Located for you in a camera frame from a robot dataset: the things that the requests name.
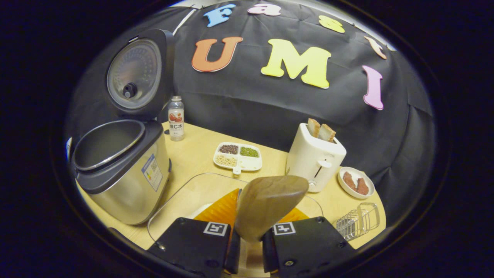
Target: plastic water bottle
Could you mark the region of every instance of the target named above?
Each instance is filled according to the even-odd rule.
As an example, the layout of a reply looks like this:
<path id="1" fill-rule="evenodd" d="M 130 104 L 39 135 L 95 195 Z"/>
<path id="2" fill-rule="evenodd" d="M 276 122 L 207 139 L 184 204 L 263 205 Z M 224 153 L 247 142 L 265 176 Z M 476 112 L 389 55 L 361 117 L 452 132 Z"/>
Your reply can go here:
<path id="1" fill-rule="evenodd" d="M 170 139 L 184 139 L 184 104 L 182 98 L 174 95 L 168 105 L 168 122 L 170 123 Z"/>

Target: metal rack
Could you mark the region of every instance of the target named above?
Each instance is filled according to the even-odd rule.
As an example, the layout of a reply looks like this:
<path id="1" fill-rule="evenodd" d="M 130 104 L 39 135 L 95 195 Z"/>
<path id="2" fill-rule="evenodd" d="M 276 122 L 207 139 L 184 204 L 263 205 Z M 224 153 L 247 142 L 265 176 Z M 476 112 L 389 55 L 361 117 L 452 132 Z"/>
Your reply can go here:
<path id="1" fill-rule="evenodd" d="M 361 203 L 334 222 L 336 230 L 345 240 L 350 241 L 379 226 L 379 210 L 374 203 Z"/>

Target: beans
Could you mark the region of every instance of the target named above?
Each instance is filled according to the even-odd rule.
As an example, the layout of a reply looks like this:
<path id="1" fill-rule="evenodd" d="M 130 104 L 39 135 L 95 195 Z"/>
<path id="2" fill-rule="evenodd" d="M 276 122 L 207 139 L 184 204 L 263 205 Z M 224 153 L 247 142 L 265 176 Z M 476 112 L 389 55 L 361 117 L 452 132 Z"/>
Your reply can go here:
<path id="1" fill-rule="evenodd" d="M 225 165 L 225 166 L 230 166 L 230 167 L 235 167 L 237 165 L 237 159 L 235 157 L 224 157 L 223 155 L 218 155 L 216 157 L 216 163 Z"/>
<path id="2" fill-rule="evenodd" d="M 223 145 L 219 148 L 219 151 L 222 153 L 237 154 L 237 153 L 239 153 L 239 146 L 237 146 L 237 145 Z"/>
<path id="3" fill-rule="evenodd" d="M 255 149 L 246 148 L 246 147 L 240 148 L 240 155 L 243 155 L 243 156 L 251 156 L 251 157 L 259 157 L 259 154 L 257 153 L 257 151 Z"/>

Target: letter m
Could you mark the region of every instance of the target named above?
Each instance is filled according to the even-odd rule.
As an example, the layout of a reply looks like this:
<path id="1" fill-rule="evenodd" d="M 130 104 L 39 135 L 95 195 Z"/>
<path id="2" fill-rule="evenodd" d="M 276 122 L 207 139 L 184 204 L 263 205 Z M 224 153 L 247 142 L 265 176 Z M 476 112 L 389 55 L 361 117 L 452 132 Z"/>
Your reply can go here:
<path id="1" fill-rule="evenodd" d="M 283 76 L 285 73 L 281 69 L 281 62 L 283 61 L 291 79 L 297 77 L 307 67 L 306 73 L 301 77 L 304 83 L 323 89 L 329 88 L 329 82 L 326 80 L 326 69 L 331 53 L 319 47 L 311 47 L 302 55 L 299 55 L 289 41 L 271 39 L 268 43 L 273 46 L 273 49 L 271 50 L 268 65 L 261 68 L 262 74 L 276 77 Z"/>

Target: toaster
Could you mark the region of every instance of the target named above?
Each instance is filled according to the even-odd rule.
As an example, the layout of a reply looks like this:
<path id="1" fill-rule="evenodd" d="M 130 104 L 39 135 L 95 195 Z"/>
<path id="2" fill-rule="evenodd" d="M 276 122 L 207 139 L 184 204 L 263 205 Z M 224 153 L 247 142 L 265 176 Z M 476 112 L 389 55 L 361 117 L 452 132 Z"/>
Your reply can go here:
<path id="1" fill-rule="evenodd" d="M 336 137 L 333 142 L 315 138 L 307 124 L 301 123 L 288 153 L 285 172 L 306 178 L 309 192 L 320 192 L 338 171 L 345 155 L 346 149 Z"/>

